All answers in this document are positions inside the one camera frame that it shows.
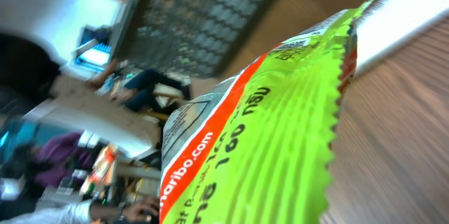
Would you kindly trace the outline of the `green Haribo candy bag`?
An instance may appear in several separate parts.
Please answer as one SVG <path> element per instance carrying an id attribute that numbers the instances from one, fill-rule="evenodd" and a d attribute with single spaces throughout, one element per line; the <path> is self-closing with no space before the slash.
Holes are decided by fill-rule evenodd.
<path id="1" fill-rule="evenodd" d="M 168 118 L 162 223 L 318 223 L 357 21 L 344 9 L 262 54 Z"/>

